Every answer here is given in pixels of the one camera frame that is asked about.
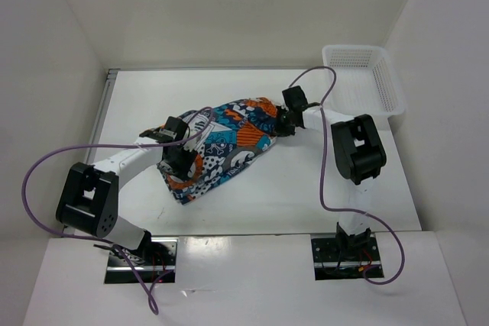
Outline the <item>patterned blue orange shorts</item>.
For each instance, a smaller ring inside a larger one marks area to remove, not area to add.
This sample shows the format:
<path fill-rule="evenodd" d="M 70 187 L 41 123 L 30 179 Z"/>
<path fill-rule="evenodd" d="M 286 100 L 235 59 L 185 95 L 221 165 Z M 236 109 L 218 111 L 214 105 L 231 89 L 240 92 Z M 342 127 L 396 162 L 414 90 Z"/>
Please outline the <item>patterned blue orange shorts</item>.
<path fill-rule="evenodd" d="M 179 116 L 188 135 L 208 135 L 197 151 L 202 174 L 196 181 L 161 174 L 174 199 L 185 205 L 249 167 L 274 145 L 277 112 L 283 107 L 265 97 L 245 98 L 217 106 L 213 113 L 190 110 Z"/>

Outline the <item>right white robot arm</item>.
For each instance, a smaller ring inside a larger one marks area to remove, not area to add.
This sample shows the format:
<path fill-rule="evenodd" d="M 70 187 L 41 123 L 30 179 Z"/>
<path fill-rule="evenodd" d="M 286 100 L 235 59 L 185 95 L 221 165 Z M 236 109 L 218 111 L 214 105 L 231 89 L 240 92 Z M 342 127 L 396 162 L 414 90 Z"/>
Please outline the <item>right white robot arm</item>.
<path fill-rule="evenodd" d="M 309 103 L 301 87 L 282 91 L 285 106 L 278 109 L 276 131 L 288 136 L 298 127 L 323 134 L 323 157 L 332 142 L 336 169 L 348 184 L 348 202 L 329 211 L 340 214 L 335 230 L 335 251 L 339 258 L 351 260 L 365 250 L 371 236 L 368 213 L 371 190 L 387 155 L 370 115 L 357 117 Z"/>

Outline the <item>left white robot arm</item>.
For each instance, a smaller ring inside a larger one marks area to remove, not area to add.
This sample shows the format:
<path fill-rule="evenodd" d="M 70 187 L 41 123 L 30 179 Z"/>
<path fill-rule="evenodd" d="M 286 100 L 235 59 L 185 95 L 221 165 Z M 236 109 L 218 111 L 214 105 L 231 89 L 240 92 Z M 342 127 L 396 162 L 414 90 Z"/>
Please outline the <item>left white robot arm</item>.
<path fill-rule="evenodd" d="M 160 249 L 152 243 L 150 231 L 118 214 L 119 191 L 137 175 L 158 163 L 165 163 L 179 179 L 189 177 L 197 152 L 186 145 L 195 143 L 209 126 L 191 128 L 181 118 L 169 117 L 162 127 L 147 129 L 125 149 L 92 165 L 71 166 L 56 220 L 125 251 L 126 257 L 141 265 Z"/>

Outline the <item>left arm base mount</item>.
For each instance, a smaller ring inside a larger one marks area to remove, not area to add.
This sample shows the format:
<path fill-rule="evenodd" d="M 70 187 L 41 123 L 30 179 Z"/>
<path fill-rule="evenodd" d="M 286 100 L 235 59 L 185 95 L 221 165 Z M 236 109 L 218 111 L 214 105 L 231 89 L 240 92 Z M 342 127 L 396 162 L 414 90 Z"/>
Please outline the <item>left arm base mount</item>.
<path fill-rule="evenodd" d="M 130 264 L 146 285 L 150 285 L 154 280 L 157 283 L 174 283 L 179 239 L 153 237 L 152 242 L 154 249 L 149 255 L 143 257 L 138 257 L 135 250 L 129 251 L 123 248 L 122 251 L 128 261 L 117 250 L 108 247 L 104 283 L 109 285 L 137 283 L 138 279 Z"/>

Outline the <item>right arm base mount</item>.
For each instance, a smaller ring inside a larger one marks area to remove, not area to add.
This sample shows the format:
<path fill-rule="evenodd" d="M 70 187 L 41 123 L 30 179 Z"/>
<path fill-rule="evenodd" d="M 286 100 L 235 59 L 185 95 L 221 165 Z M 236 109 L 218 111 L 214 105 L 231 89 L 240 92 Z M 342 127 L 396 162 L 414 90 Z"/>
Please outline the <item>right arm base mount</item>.
<path fill-rule="evenodd" d="M 367 245 L 349 253 L 340 250 L 333 234 L 311 236 L 310 243 L 316 281 L 362 279 L 364 271 L 367 278 L 384 278 L 374 235 L 371 235 Z"/>

